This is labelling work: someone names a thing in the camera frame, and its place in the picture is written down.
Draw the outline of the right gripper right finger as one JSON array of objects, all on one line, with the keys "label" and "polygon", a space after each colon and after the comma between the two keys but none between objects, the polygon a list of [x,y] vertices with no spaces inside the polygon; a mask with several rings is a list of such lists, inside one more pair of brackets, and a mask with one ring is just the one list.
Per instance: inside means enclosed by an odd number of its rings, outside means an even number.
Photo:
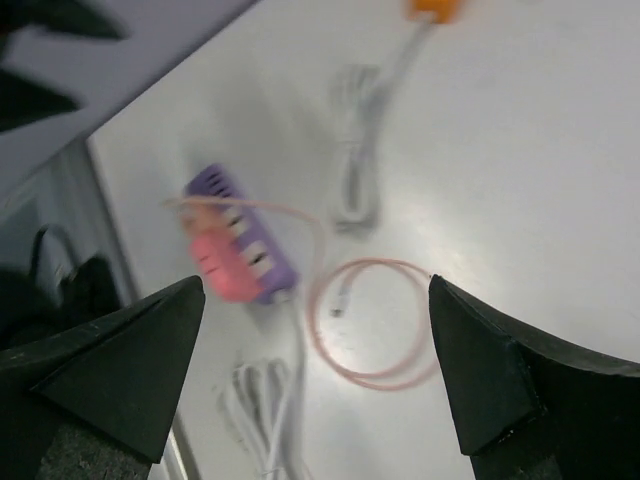
[{"label": "right gripper right finger", "polygon": [[441,276],[432,335],[478,479],[636,479],[639,366],[510,317]]}]

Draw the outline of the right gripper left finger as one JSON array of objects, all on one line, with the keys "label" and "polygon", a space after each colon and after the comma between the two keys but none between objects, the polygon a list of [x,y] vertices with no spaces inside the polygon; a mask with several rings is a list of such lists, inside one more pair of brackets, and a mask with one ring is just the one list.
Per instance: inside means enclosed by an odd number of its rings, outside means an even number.
[{"label": "right gripper left finger", "polygon": [[200,278],[78,322],[1,289],[1,475],[145,479],[165,449],[200,329]]}]

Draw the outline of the pink plug adapter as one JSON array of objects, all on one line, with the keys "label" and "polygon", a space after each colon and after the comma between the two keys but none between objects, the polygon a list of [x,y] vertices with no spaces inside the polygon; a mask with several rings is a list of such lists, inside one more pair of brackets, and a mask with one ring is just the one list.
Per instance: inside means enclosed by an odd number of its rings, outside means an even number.
[{"label": "pink plug adapter", "polygon": [[250,303],[262,293],[233,240],[222,231],[196,235],[190,253],[205,283],[224,301]]}]

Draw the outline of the purple power strip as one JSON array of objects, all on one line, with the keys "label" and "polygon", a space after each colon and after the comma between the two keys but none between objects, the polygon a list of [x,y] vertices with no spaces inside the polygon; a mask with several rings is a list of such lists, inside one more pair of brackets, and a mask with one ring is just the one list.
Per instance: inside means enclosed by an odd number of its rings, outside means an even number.
[{"label": "purple power strip", "polygon": [[272,304],[278,292],[292,290],[298,273],[255,210],[240,205],[212,206],[226,217],[236,248],[262,288],[250,303]]}]

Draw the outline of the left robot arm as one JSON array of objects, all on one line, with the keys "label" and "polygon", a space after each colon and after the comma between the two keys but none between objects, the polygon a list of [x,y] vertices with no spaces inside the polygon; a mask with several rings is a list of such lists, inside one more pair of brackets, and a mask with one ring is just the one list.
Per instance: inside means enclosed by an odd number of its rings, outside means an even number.
[{"label": "left robot arm", "polygon": [[3,1],[1,131],[82,109],[89,48],[127,36],[121,19],[98,1]]}]

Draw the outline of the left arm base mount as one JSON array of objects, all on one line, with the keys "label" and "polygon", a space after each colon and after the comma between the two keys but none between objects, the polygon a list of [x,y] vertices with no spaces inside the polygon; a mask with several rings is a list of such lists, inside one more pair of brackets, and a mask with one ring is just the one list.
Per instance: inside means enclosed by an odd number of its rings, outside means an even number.
[{"label": "left arm base mount", "polygon": [[[47,237],[56,239],[69,262],[51,286],[41,275]],[[109,261],[102,255],[81,259],[61,226],[45,225],[34,237],[27,271],[1,267],[1,348],[48,338],[122,306]]]}]

